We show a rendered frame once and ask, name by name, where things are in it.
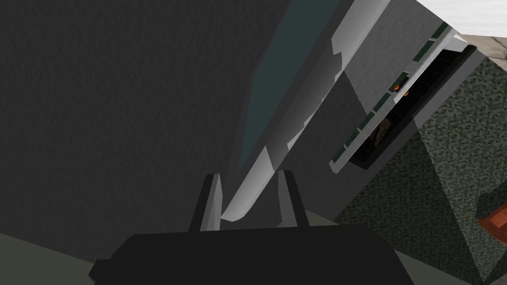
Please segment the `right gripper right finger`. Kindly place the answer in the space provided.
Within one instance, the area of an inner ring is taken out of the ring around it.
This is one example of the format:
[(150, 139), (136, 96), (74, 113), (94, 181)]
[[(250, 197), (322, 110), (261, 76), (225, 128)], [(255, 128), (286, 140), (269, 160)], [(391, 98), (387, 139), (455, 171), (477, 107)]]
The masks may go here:
[(299, 188), (291, 170), (278, 171), (278, 197), (282, 227), (309, 227)]

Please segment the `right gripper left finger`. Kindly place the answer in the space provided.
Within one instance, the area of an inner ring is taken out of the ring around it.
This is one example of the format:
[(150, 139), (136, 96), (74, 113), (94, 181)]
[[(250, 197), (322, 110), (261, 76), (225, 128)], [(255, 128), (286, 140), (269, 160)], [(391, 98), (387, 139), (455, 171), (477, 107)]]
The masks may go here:
[(192, 216), (189, 232), (218, 231), (222, 210), (222, 187), (218, 173), (208, 174)]

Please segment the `silver bar handle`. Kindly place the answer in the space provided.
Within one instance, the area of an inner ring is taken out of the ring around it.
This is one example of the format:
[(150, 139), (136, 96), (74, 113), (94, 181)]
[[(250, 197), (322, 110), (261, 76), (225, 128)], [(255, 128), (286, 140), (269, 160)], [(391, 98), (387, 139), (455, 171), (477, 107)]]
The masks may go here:
[(255, 70), (221, 218), (259, 198), (391, 0), (291, 0)]

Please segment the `dark grey appliance door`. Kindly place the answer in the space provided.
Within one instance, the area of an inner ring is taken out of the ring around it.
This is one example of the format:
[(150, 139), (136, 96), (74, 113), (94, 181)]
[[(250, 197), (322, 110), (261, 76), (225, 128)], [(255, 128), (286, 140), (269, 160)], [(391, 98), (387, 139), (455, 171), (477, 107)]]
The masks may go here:
[(0, 0), (0, 234), (93, 262), (184, 231), (340, 0)]

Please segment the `white framed dark shelf unit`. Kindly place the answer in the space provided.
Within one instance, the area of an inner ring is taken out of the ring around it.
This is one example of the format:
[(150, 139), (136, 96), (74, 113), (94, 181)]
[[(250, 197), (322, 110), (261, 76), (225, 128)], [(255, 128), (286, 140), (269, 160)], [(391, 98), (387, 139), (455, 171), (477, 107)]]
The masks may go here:
[(339, 148), (331, 170), (337, 174), (348, 162), (368, 169), (475, 51), (442, 22)]

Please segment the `grey appliance front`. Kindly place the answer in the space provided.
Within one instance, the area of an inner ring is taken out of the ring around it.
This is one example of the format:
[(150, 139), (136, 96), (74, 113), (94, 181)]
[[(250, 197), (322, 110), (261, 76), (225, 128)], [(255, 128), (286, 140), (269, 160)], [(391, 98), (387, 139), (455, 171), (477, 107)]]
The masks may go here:
[(348, 162), (335, 174), (330, 160), (441, 23), (417, 0), (391, 0), (257, 201), (233, 223), (254, 226), (263, 210), (279, 219), (277, 176), (284, 169), (294, 173), (305, 209), (337, 217), (395, 149), (367, 170)]

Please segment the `brown wooden furniture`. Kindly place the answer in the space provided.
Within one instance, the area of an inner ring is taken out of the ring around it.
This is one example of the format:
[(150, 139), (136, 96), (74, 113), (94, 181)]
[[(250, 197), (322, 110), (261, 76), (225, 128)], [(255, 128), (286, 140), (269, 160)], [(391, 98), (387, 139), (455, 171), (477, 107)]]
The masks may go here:
[(492, 237), (507, 245), (507, 203), (486, 218), (478, 220), (478, 223)]

